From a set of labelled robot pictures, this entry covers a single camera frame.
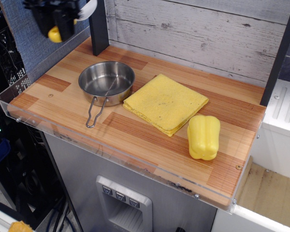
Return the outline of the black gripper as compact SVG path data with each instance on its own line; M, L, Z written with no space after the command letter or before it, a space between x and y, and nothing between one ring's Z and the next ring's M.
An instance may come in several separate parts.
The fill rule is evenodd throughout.
M58 27L61 40L67 41L74 35L74 20L80 11L78 0L25 0L24 7L33 12L34 19L42 35L48 38L50 29L54 26L50 13L55 11L55 23Z

